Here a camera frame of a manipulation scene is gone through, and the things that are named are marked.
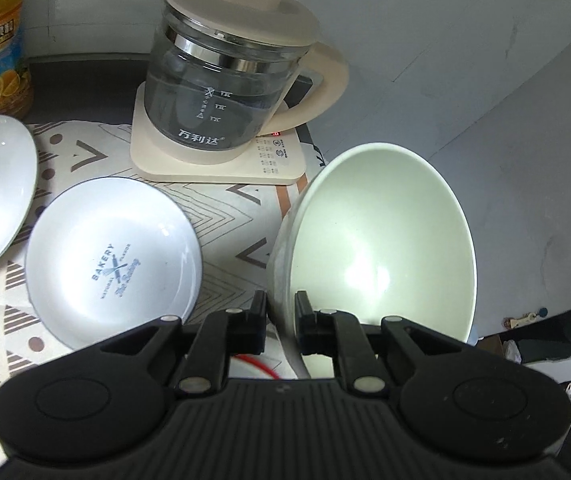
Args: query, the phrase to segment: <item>beige handle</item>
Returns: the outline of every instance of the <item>beige handle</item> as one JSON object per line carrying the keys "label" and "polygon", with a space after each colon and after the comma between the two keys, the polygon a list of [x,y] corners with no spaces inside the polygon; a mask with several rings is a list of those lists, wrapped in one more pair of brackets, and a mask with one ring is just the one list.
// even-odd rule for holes
{"label": "beige handle", "polygon": [[283,132],[321,115],[347,87],[347,63],[336,49],[324,43],[315,43],[301,58],[300,66],[323,76],[323,81],[306,98],[289,110],[275,113],[261,129],[259,135]]}

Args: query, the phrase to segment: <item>tablecloth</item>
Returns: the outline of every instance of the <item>tablecloth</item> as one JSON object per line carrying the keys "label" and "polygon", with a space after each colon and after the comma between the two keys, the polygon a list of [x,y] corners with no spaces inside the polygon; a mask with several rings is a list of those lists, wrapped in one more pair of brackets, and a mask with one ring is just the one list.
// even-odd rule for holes
{"label": "tablecloth", "polygon": [[[132,166],[128,124],[69,121],[30,129],[38,149],[37,188],[24,224],[0,258],[0,386],[15,374],[70,352],[38,319],[24,267],[34,223],[64,190],[90,178],[126,176],[152,184],[179,204],[203,251],[203,283],[188,320],[200,322],[221,308],[249,307],[254,291],[265,289],[265,266],[281,219],[324,165],[314,146],[302,144],[308,171],[292,186],[155,183],[137,175]],[[262,358],[281,376],[293,377],[271,328]],[[0,446],[0,464],[3,460]]]}

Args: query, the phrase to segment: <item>metal screw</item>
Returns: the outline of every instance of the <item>metal screw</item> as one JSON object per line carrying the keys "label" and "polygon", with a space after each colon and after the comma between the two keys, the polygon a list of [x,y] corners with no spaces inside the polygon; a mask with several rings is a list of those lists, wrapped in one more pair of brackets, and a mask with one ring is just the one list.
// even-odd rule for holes
{"label": "metal screw", "polygon": [[383,379],[379,379],[378,377],[365,376],[359,377],[353,383],[353,386],[355,390],[359,390],[364,394],[375,394],[385,388],[385,381],[383,381]]}
{"label": "metal screw", "polygon": [[179,390],[186,394],[202,394],[212,387],[212,383],[205,377],[188,377],[183,379],[179,384]]}

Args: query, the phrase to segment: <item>water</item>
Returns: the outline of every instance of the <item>water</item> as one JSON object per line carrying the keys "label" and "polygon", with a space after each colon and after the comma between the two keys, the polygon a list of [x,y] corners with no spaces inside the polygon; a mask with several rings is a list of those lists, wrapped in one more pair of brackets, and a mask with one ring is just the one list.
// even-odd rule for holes
{"label": "water", "polygon": [[156,36],[145,109],[169,139],[199,150],[229,150],[251,140],[277,104],[291,72],[243,74],[213,69]]}

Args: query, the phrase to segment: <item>kettle lid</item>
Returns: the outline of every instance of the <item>kettle lid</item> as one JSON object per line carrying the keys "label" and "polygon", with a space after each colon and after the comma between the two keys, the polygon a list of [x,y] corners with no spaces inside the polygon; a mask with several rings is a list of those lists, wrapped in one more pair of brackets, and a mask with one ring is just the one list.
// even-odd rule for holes
{"label": "kettle lid", "polygon": [[296,0],[166,0],[178,12],[218,37],[231,34],[274,46],[309,46],[319,21]]}

